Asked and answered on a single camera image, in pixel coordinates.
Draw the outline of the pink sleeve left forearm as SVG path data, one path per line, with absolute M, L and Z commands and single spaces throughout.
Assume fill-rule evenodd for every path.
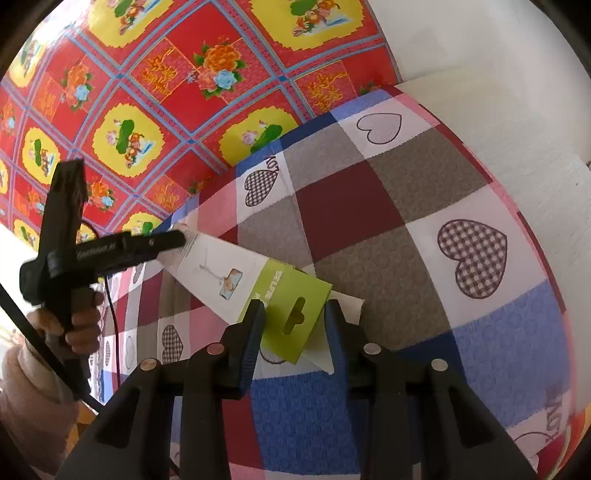
M 14 346 L 2 363 L 1 428 L 31 474 L 52 478 L 66 457 L 79 407 L 58 399 L 58 382 L 28 347 Z

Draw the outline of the person's left hand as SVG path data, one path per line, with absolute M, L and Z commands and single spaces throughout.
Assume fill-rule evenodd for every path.
M 66 344 L 77 355 L 91 355 L 98 350 L 100 329 L 99 307 L 104 295 L 90 288 L 73 293 L 71 325 L 66 331 L 59 320 L 45 307 L 39 307 L 26 315 L 36 333 L 46 341 L 49 336 L 64 337 Z

